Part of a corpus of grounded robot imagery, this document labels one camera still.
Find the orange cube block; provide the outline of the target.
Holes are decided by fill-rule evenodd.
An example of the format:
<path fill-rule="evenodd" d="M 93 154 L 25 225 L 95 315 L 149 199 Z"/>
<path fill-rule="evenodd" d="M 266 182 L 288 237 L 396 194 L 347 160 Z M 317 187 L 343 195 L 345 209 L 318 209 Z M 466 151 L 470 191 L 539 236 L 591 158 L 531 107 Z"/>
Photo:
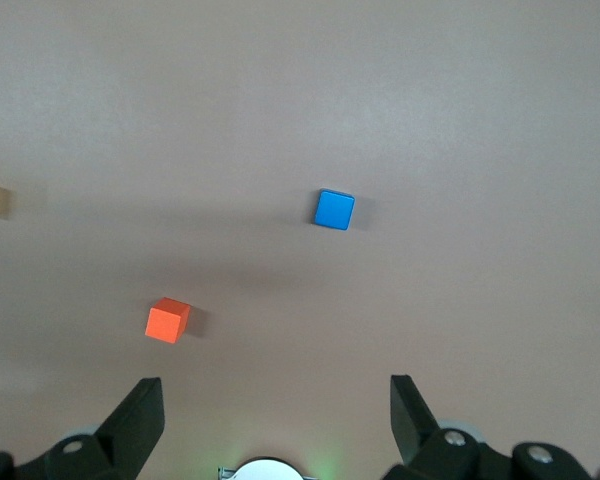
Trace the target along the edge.
<path fill-rule="evenodd" d="M 175 344 L 187 327 L 190 312 L 189 304 L 171 298 L 160 299 L 149 310 L 145 335 Z"/>

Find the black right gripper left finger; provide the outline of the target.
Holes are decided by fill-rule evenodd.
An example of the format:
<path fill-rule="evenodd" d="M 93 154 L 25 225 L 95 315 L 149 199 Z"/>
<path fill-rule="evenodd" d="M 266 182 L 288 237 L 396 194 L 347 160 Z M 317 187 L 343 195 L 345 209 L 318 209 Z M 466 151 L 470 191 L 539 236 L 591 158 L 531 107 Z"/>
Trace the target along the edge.
<path fill-rule="evenodd" d="M 140 380 L 91 435 L 68 437 L 17 468 L 17 480 L 136 480 L 165 427 L 162 383 Z"/>

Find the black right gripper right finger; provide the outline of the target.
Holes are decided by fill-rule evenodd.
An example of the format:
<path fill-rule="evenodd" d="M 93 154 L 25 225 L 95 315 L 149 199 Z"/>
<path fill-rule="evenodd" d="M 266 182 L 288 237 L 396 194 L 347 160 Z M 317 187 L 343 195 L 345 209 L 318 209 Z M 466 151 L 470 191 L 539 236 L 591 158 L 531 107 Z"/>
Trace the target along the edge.
<path fill-rule="evenodd" d="M 414 380 L 390 380 L 391 431 L 401 462 L 382 480 L 513 480 L 511 459 L 459 427 L 442 427 Z"/>

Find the blue cube block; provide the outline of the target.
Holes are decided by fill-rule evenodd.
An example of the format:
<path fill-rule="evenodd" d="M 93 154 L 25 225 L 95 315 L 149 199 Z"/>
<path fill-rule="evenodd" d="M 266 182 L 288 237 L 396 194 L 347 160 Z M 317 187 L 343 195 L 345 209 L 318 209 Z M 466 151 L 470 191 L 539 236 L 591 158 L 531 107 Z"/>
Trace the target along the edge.
<path fill-rule="evenodd" d="M 322 189 L 318 195 L 313 223 L 325 228 L 346 231 L 350 226 L 355 202 L 352 195 Z"/>

